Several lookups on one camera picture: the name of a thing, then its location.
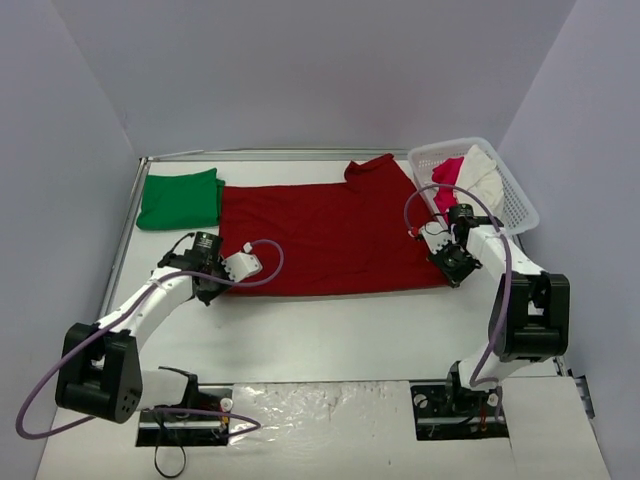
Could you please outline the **dark red t shirt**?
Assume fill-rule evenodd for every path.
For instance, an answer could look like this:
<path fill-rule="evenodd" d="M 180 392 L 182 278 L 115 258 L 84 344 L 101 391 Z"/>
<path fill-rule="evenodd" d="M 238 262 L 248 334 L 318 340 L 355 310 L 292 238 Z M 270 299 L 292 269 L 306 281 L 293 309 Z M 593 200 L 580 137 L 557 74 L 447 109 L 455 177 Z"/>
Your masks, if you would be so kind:
<path fill-rule="evenodd" d="M 250 296 L 319 296 L 393 292 L 446 285 L 404 222 L 430 221 L 415 186 L 390 153 L 350 162 L 343 181 L 329 184 L 236 187 L 222 194 L 221 253 L 246 243 L 264 269 Z"/>

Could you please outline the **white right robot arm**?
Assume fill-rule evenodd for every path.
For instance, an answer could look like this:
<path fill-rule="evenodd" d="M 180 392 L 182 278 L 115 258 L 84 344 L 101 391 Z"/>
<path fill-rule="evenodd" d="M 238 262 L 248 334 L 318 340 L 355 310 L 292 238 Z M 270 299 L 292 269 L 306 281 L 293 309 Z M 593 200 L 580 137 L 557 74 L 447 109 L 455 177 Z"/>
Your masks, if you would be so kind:
<path fill-rule="evenodd" d="M 477 271 L 497 282 L 486 341 L 455 362 L 443 389 L 446 406 L 465 413 L 479 392 L 493 392 L 517 370 L 565 354 L 569 346 L 570 282 L 533 262 L 496 217 L 456 206 L 447 228 L 429 222 L 418 230 L 428 260 L 448 284 L 459 287 Z"/>

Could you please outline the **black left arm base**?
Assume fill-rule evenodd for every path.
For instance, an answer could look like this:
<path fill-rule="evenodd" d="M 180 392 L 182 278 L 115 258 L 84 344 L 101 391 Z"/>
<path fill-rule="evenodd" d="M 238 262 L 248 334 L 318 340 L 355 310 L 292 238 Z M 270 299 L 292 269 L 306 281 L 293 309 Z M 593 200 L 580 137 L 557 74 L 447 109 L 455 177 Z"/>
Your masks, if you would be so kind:
<path fill-rule="evenodd" d="M 222 406 L 232 408 L 231 385 L 204 384 L 185 406 L 189 410 L 222 413 Z M 229 420 L 221 416 L 188 412 L 142 412 L 136 424 L 136 447 L 222 447 L 229 442 Z"/>

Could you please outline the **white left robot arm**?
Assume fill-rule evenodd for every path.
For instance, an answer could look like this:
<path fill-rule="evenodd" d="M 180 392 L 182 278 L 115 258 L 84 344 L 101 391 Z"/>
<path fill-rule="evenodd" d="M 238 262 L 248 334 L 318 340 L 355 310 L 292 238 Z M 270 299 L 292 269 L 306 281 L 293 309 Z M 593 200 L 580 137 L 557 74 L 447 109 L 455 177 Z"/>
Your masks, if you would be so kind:
<path fill-rule="evenodd" d="M 193 272 L 227 280 L 220 254 L 223 239 L 197 232 L 182 254 L 167 252 L 143 286 L 119 308 L 95 323 L 74 324 L 63 343 L 55 401 L 58 407 L 114 423 L 140 408 L 143 374 L 139 352 L 151 334 L 183 303 L 209 302 L 228 287 L 193 277 Z"/>

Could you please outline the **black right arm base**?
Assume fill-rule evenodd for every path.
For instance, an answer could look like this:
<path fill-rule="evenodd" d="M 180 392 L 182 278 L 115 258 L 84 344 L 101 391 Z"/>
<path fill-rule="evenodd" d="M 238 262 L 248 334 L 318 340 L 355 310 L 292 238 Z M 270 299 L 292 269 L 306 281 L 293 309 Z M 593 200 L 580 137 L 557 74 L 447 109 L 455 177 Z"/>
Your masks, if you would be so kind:
<path fill-rule="evenodd" d="M 454 398 L 443 381 L 410 384 L 417 441 L 475 441 L 506 439 L 509 430 L 503 414 L 489 404 L 489 395 L 463 393 Z"/>

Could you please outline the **white plastic laundry basket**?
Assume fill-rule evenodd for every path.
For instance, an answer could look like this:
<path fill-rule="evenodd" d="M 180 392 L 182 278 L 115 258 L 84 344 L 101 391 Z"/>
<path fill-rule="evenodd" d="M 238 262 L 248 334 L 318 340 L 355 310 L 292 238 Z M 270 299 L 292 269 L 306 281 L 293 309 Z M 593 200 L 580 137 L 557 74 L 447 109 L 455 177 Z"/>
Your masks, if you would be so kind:
<path fill-rule="evenodd" d="M 477 145 L 489 158 L 496 162 L 504 191 L 504 206 L 500 220 L 504 224 L 507 234 L 514 237 L 536 228 L 540 221 L 538 212 L 499 154 L 484 138 L 458 138 L 411 149 L 407 154 L 407 160 L 416 185 L 423 187 L 425 184 L 430 183 L 434 168 L 449 158 L 464 156 L 473 145 Z"/>

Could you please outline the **folded green t shirt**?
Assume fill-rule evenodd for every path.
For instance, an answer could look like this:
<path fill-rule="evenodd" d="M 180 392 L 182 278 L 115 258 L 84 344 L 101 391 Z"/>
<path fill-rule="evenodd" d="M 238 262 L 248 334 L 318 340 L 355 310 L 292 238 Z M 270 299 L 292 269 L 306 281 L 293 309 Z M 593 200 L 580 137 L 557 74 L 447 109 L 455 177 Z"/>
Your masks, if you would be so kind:
<path fill-rule="evenodd" d="M 225 186 L 216 168 L 178 176 L 148 175 L 136 226 L 143 231 L 216 227 Z"/>

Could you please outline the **pink t shirt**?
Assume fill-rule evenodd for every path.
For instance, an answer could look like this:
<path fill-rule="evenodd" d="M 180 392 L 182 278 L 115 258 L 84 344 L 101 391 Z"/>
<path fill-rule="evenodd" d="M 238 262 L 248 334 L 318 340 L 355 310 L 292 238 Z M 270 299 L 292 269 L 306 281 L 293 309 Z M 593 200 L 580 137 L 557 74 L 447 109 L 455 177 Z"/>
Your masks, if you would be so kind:
<path fill-rule="evenodd" d="M 457 183 L 463 161 L 463 156 L 448 158 L 433 169 L 432 182 L 442 184 L 442 187 L 438 187 L 434 195 L 434 203 L 440 213 L 446 213 L 451 207 L 457 204 L 455 190 L 449 188 L 449 185 L 455 185 Z"/>

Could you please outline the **cream white t shirt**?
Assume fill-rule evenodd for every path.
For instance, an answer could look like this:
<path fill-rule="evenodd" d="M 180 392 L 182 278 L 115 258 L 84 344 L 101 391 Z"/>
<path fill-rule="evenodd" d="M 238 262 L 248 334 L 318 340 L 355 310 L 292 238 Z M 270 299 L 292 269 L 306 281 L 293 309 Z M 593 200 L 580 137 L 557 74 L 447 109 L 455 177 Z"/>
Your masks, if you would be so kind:
<path fill-rule="evenodd" d="M 465 154 L 456 185 L 477 197 L 495 217 L 502 216 L 505 197 L 497 163 L 477 144 Z"/>

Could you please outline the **white foam front board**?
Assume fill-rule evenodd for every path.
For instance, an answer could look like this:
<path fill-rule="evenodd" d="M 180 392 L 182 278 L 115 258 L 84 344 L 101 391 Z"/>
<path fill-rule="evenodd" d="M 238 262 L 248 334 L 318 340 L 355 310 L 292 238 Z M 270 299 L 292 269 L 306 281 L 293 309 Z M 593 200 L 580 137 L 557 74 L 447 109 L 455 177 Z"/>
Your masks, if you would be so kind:
<path fill-rule="evenodd" d="M 224 447 L 135 446 L 136 422 L 92 421 L 50 439 L 41 479 L 605 479 L 574 382 L 504 385 L 509 437 L 417 441 L 405 382 L 246 384 Z M 259 421 L 249 432 L 247 419 Z"/>

